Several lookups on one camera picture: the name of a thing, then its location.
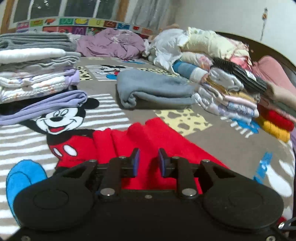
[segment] mickey mouse bed sheet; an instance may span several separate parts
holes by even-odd
[[[145,60],[81,58],[77,64],[79,89],[90,101],[79,108],[63,108],[25,123],[0,127],[0,236],[7,238],[19,227],[9,209],[6,179],[22,160],[33,160],[51,176],[59,160],[80,155],[88,145],[88,131],[125,130],[132,123],[160,117],[167,125],[222,161],[230,169],[275,189],[284,200],[285,218],[292,217],[295,157],[292,144],[283,143],[259,128],[212,115],[198,104],[185,110],[123,110],[116,93],[116,76],[130,68],[168,74]],[[64,140],[56,133],[72,131]]]

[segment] red cloth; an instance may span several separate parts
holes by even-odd
[[[138,176],[125,178],[122,184],[125,189],[176,189],[174,178],[162,178],[160,175],[157,159],[159,148],[164,148],[168,156],[184,157],[191,163],[209,159],[225,167],[218,159],[167,126],[160,118],[148,120],[145,125],[134,123],[126,131],[95,131],[93,141],[99,163],[108,163],[111,158],[118,156],[130,156],[134,148],[140,149]],[[57,166],[70,167],[71,162],[60,161]],[[196,183],[201,192],[197,178]]]
[[[260,115],[270,121],[271,123],[275,124],[277,127],[287,130],[287,131],[293,131],[294,129],[294,123],[287,118],[280,115],[278,112],[274,110],[269,110],[262,105],[257,106],[258,111]]]

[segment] mickey mouse ear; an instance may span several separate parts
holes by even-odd
[[[87,101],[83,104],[84,109],[90,110],[95,109],[100,105],[100,102],[94,98],[88,98]]]

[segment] mickey mouse nose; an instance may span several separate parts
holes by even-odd
[[[62,117],[52,117],[50,118],[51,121],[61,121],[63,118]]]

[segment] pink blanket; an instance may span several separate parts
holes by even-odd
[[[85,57],[137,58],[144,51],[144,41],[129,30],[107,28],[95,36],[81,36],[77,41],[76,52]]]

